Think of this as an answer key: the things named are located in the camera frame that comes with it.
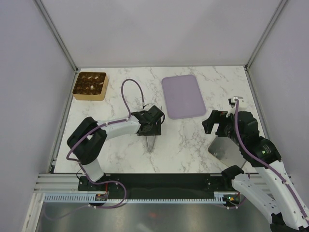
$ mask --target black mounting plate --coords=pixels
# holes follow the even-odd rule
[[[105,174],[98,182],[116,180],[127,189],[127,199],[212,199],[213,192],[235,191],[226,187],[221,174]],[[105,191],[80,177],[79,191]],[[121,199],[120,185],[108,184],[109,199]]]

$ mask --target metal floor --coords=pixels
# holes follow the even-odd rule
[[[58,217],[80,203],[47,203]],[[271,232],[249,202],[237,210],[210,204],[126,204],[116,209],[85,208],[58,221],[42,219],[42,232]]]

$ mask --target metal frame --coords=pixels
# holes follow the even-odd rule
[[[251,76],[248,72],[248,69],[244,67],[244,70],[245,70],[247,80],[248,80],[248,83],[249,83],[249,87],[250,87],[250,90],[251,90],[251,93],[252,93],[252,96],[253,96],[253,101],[254,101],[254,104],[255,104],[255,107],[256,107],[256,110],[257,110],[257,114],[259,115],[259,118],[260,118],[260,122],[261,122],[261,126],[262,126],[262,129],[263,129],[263,132],[264,132],[264,136],[265,136],[265,138],[269,139],[268,126],[266,124],[264,113],[262,111],[260,101],[259,101],[258,96],[256,94],[253,81],[252,81]]]
[[[268,25],[266,26],[261,38],[259,39],[254,51],[252,52],[248,63],[245,65],[245,68],[250,68],[252,63],[254,62],[258,52],[260,51],[262,45],[264,44],[265,40],[267,39],[267,37],[269,36],[270,32],[272,31],[275,23],[277,22],[280,14],[282,13],[284,7],[287,5],[289,0],[281,0],[277,9],[275,10],[275,13],[273,14],[273,16],[271,17]]]
[[[53,146],[52,146],[52,149],[51,149],[51,153],[49,155],[46,173],[50,173],[50,171],[52,171],[52,167],[54,167],[56,165],[56,158],[58,156],[62,136],[63,136],[64,129],[66,127],[67,119],[68,119],[68,116],[69,116],[70,107],[71,107],[72,99],[73,99],[73,93],[72,92],[73,92],[75,81],[78,77],[78,74],[79,74],[79,71],[75,72],[75,76],[74,76],[74,79],[73,79],[73,82],[72,82],[72,85],[71,85],[71,88],[70,88],[70,92],[69,92],[69,95],[68,95],[68,98],[67,98],[67,101],[66,101],[66,104],[65,104],[64,112],[62,114],[61,121],[60,121],[60,124],[58,126],[58,130],[57,130],[58,133],[56,135],[56,138],[54,140],[54,143],[53,143]]]
[[[221,176],[221,174],[212,174],[212,176]],[[271,196],[271,192],[263,180],[260,174],[251,174],[250,181],[257,185],[265,194]],[[84,202],[84,196],[93,196],[93,194],[104,194],[105,192],[86,192],[78,191],[79,180],[75,174],[40,174],[32,195],[31,203],[27,212],[27,216],[24,222],[22,232],[34,232],[36,231],[37,224],[39,223],[40,213],[42,209],[42,204],[45,199],[48,198],[49,201],[52,199],[50,197],[61,197],[61,196],[71,196],[75,198],[63,198],[63,201],[59,199],[54,199],[57,202],[72,202],[72,203],[82,203]],[[223,195],[235,194],[235,192],[214,192],[215,197],[220,200]],[[111,203],[117,203],[118,200],[110,200]],[[127,200],[126,203],[146,203],[144,201],[138,200]],[[157,201],[149,201],[147,203],[157,203]],[[186,203],[181,201],[166,201],[160,203]],[[188,201],[187,203],[217,203],[214,201]]]
[[[70,66],[72,67],[72,69],[76,72],[77,71],[77,66],[73,60],[73,58],[71,57],[67,47],[65,46],[63,40],[61,39],[61,36],[59,34],[59,32],[57,31],[49,13],[47,12],[42,0],[33,0],[34,4],[37,6],[38,10],[40,11],[40,13],[42,14],[42,17],[44,19],[44,21],[46,22],[46,24],[48,25],[49,29],[51,30],[55,40],[57,41],[57,43],[59,44],[62,52],[64,53],[65,57],[67,58]]]
[[[192,64],[186,64],[188,67],[229,67],[229,66],[243,66],[244,64],[207,64],[207,65],[192,65]],[[183,65],[149,65],[147,66],[149,68],[156,68],[156,67],[183,67]],[[134,66],[127,66],[127,65],[122,65],[122,66],[80,66],[78,69],[108,69],[108,68],[145,68],[145,65],[134,65]]]

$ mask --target metal sheet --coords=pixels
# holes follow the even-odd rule
[[[48,203],[57,217],[81,206]],[[198,204],[127,204],[104,210],[84,208],[58,221],[42,219],[42,232],[270,232],[263,215],[246,202],[238,210]]]
[[[228,167],[237,165],[242,168],[246,162],[239,147],[227,137],[216,137],[208,151]]]

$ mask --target wire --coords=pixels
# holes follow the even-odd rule
[[[165,114],[163,114],[163,120],[161,122],[161,125],[163,124],[164,120],[165,120]]]
[[[80,170],[78,170],[77,173],[76,173],[76,177],[77,177],[77,179],[78,179],[79,181],[81,181],[81,179],[78,177],[77,174],[79,173]]]
[[[235,203],[233,203],[232,201],[229,201],[231,204],[233,204],[233,205],[236,205],[236,206],[239,206],[239,204],[241,203],[238,203],[238,204],[235,204]]]
[[[108,194],[108,183],[106,184],[106,188],[105,188],[105,195]]]
[[[239,197],[240,196],[240,192],[238,192],[238,194],[236,195],[236,197],[235,198],[237,198],[237,197]]]
[[[238,209],[240,206],[242,206],[245,202],[246,202],[247,198],[244,198],[238,205],[236,206],[232,206],[232,207],[226,207],[224,205],[220,205],[220,204],[214,204],[217,207],[220,208],[225,208],[225,209]]]
[[[129,112],[128,118],[131,118],[131,111],[130,111],[129,106],[127,105],[127,102],[126,102],[126,99],[125,99],[125,96],[124,96],[124,85],[125,85],[125,83],[126,83],[127,81],[133,81],[135,84],[137,84],[137,86],[138,86],[139,89],[140,89],[140,93],[141,93],[142,105],[144,105],[145,102],[144,102],[143,90],[141,89],[139,83],[138,83],[136,80],[133,80],[133,79],[126,79],[126,80],[124,80],[123,83],[121,84],[121,97],[122,97],[122,100],[124,101],[124,104],[125,104],[125,106],[126,106],[126,109],[127,109],[128,112]]]
[[[291,186],[287,183],[286,179],[273,167],[271,167],[269,164],[265,163],[264,161],[262,161],[261,159],[259,159],[258,157],[256,157],[255,155],[253,155],[245,146],[245,144],[243,143],[243,141],[241,140],[241,136],[239,133],[239,128],[238,128],[238,109],[239,109],[239,100],[235,99],[236,101],[236,108],[235,108],[235,118],[234,118],[234,123],[235,123],[235,131],[236,131],[236,136],[238,139],[238,142],[240,144],[240,146],[242,147],[242,149],[254,160],[258,161],[259,163],[261,163],[262,165],[264,165],[266,168],[269,168],[273,173],[275,173],[280,180],[286,185],[286,187],[288,188],[288,190],[290,191],[291,195],[293,196],[296,204],[298,205],[301,213],[303,214],[304,218],[307,218],[307,214],[305,212],[305,210],[302,207],[302,204],[300,203],[298,197],[296,196],[295,192],[293,191],[293,189],[291,188]]]
[[[78,211],[78,210],[80,210],[80,209],[83,209],[83,208],[86,208],[86,207],[89,207],[89,205],[88,205],[88,204],[84,204],[83,206],[77,207],[77,208],[75,208],[74,210],[72,210],[72,211],[70,211],[70,212],[68,212],[68,213],[66,213],[66,214],[64,214],[64,215],[62,215],[62,216],[59,216],[59,217],[50,217],[50,216],[48,216],[48,215],[46,214],[46,210],[45,210],[46,205],[43,206],[42,212],[43,212],[44,217],[46,217],[48,220],[50,220],[50,221],[57,221],[57,220],[60,220],[60,219],[62,219],[62,218],[65,218],[66,216],[68,216],[68,215],[70,215],[70,214],[73,214],[73,213],[75,213],[76,211]]]
[[[88,174],[86,173],[85,169],[82,167],[82,165],[79,163],[79,166],[81,167],[82,171],[85,173],[88,181],[94,185],[104,185],[104,184],[108,184],[108,183],[115,183],[115,184],[118,184],[120,185],[124,191],[125,191],[125,195],[123,197],[123,199],[115,204],[115,205],[112,205],[112,206],[97,206],[97,208],[102,208],[102,209],[113,209],[113,208],[117,208],[119,207],[125,200],[126,200],[126,187],[119,181],[116,181],[116,180],[107,180],[107,181],[103,181],[103,182],[94,182],[92,179],[90,179],[90,177],[88,176]]]

